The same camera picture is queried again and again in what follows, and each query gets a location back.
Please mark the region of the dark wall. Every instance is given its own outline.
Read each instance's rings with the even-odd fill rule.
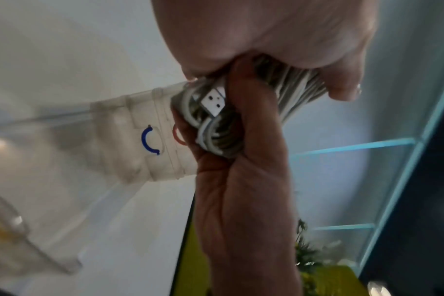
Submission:
[[[393,296],[444,295],[444,118],[360,279],[386,282]]]

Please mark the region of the hand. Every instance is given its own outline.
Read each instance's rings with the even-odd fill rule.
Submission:
[[[152,0],[159,28],[189,76],[250,51],[321,68],[333,99],[351,100],[376,29],[378,0]]]
[[[195,227],[216,295],[301,295],[287,147],[273,90],[240,58],[227,81],[240,113],[244,150],[234,161],[204,151],[197,131],[174,111],[198,162]]]

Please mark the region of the bundle of cables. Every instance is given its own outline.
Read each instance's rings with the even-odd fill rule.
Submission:
[[[275,91],[283,124],[302,106],[327,92],[316,69],[294,68],[269,56],[257,58],[255,69]],[[243,135],[235,129],[239,115],[225,101],[225,75],[188,83],[172,98],[172,105],[198,130],[199,146],[215,155],[234,158],[243,149]]]

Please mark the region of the wrist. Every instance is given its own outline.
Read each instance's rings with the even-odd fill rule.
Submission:
[[[210,262],[215,296],[302,296],[302,282],[294,260],[273,264],[239,265]]]

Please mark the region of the white plug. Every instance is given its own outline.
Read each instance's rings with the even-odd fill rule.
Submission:
[[[216,117],[225,107],[225,89],[223,87],[224,79],[220,79],[212,89],[202,98],[201,106],[212,115]]]

